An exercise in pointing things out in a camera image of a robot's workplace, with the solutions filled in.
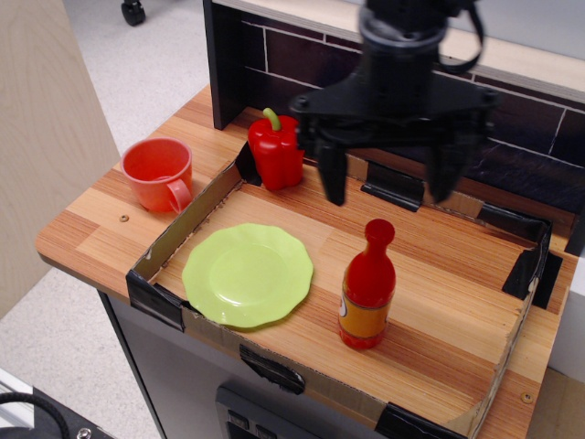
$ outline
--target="bottle label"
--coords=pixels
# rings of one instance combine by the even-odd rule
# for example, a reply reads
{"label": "bottle label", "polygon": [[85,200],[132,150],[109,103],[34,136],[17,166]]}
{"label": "bottle label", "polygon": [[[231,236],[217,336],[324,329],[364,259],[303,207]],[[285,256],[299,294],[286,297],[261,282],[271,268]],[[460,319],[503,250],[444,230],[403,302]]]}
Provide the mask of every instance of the bottle label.
{"label": "bottle label", "polygon": [[350,336],[375,337],[386,328],[389,310],[390,302],[379,308],[357,305],[347,297],[344,291],[339,308],[339,325]]}

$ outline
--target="gray floor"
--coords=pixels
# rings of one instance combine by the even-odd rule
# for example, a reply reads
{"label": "gray floor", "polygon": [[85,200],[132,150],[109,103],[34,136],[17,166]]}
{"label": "gray floor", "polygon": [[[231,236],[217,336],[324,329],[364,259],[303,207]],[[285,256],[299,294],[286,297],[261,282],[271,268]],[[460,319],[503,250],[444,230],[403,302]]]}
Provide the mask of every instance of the gray floor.
{"label": "gray floor", "polygon": [[[64,0],[120,152],[208,83],[200,0],[143,0],[128,26],[122,0]],[[2,320],[0,367],[120,439],[158,432],[95,290],[51,270]]]}

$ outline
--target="red bottle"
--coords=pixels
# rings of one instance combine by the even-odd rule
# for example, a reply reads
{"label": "red bottle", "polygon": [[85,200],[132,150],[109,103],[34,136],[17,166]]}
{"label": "red bottle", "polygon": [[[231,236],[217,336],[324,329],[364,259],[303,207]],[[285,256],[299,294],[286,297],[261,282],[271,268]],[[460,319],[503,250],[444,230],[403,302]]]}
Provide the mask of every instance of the red bottle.
{"label": "red bottle", "polygon": [[382,341],[396,272],[386,255],[394,227],[384,219],[366,225],[366,249],[347,266],[339,309],[339,335],[351,348],[373,348]]}

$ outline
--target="chair wheel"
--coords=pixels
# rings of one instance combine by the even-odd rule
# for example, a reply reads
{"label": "chair wheel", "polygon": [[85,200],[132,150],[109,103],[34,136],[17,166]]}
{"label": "chair wheel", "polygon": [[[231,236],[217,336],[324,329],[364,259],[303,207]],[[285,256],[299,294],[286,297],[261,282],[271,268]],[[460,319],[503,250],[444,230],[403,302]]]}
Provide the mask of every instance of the chair wheel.
{"label": "chair wheel", "polygon": [[137,0],[124,0],[124,3],[122,3],[122,15],[130,26],[140,25],[146,19],[144,8]]}

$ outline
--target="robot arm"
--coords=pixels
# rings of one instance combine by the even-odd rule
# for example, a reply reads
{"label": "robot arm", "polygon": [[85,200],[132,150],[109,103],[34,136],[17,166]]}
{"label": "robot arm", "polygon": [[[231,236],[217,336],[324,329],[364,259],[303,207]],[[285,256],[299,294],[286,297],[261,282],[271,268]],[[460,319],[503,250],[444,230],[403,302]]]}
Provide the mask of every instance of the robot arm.
{"label": "robot arm", "polygon": [[[451,195],[491,132],[495,91],[433,72],[450,16],[468,10],[483,42],[475,0],[368,0],[361,9],[360,64],[345,80],[297,96],[298,144],[316,158],[327,198],[345,201],[346,149],[429,148],[427,181],[436,202]],[[442,68],[460,74],[471,61]]]}

